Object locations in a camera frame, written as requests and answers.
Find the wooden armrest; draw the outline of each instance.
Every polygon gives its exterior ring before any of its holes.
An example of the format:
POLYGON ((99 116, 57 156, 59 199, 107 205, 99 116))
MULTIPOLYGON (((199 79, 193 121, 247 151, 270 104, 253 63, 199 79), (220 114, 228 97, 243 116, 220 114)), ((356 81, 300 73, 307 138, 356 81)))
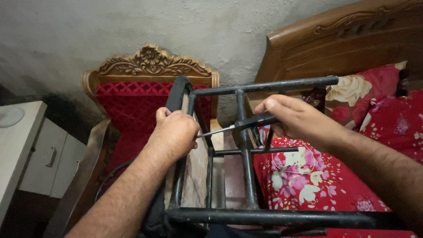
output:
POLYGON ((93 127, 80 168, 51 217, 44 238, 63 237, 93 206, 97 178, 104 167, 110 119, 93 127))

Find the red velvet upholstery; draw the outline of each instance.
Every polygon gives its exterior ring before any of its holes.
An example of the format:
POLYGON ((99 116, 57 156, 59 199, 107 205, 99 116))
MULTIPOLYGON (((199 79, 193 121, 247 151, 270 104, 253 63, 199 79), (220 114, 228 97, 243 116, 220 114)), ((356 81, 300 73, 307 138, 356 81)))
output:
MULTIPOLYGON (((167 82, 110 82, 97 87, 97 100, 111 117, 113 126, 121 132, 107 173, 135 158, 144 148, 156 126, 156 111, 166 105, 172 85, 167 82)), ((193 85, 194 89, 207 87, 193 85)), ((210 97, 201 97, 198 103, 206 121, 210 122, 210 97)))

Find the hand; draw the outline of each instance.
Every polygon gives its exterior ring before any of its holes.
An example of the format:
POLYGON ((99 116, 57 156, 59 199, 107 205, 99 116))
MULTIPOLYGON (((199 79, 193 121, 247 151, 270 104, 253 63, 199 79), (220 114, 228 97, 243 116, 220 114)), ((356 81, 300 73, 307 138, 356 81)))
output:
POLYGON ((146 147, 162 153, 173 163, 197 148, 195 136, 200 126, 194 118, 182 111, 170 112, 159 108, 156 112, 157 125, 148 139, 146 147))
POLYGON ((272 95, 254 110, 255 113, 265 111, 282 122, 282 126, 273 126, 276 134, 307 141, 321 151, 327 151, 341 137, 348 136, 343 126, 297 98, 272 95))

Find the gray concrete wall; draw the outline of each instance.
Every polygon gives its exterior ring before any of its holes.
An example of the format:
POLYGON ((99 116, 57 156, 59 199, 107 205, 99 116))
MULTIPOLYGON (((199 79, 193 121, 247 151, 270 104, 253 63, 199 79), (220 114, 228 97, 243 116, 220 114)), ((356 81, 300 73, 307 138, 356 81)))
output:
MULTIPOLYGON (((251 83, 267 33, 356 1, 3 0, 0 84, 17 96, 66 96, 95 123, 99 112, 80 77, 113 54, 153 42, 219 71, 221 85, 251 83)), ((221 100, 221 121, 233 118, 231 105, 221 100)))

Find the carved headboard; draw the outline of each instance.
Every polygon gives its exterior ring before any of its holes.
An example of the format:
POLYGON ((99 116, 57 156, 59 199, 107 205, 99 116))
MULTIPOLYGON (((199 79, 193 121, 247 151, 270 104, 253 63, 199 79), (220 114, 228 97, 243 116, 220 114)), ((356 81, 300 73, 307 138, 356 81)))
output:
MULTIPOLYGON (((99 84, 127 81, 173 82, 178 75, 187 76, 192 83, 219 86, 217 71, 212 71, 191 56, 169 56, 167 51, 152 43, 144 44, 135 55, 113 55, 107 58, 96 70, 86 71, 81 83, 85 93, 107 115, 95 96, 99 84)), ((211 103, 211 117, 216 118, 218 97, 213 96, 211 103)))
POLYGON ((269 33, 254 82, 343 76, 404 60, 409 87, 423 88, 423 0, 365 0, 269 33))

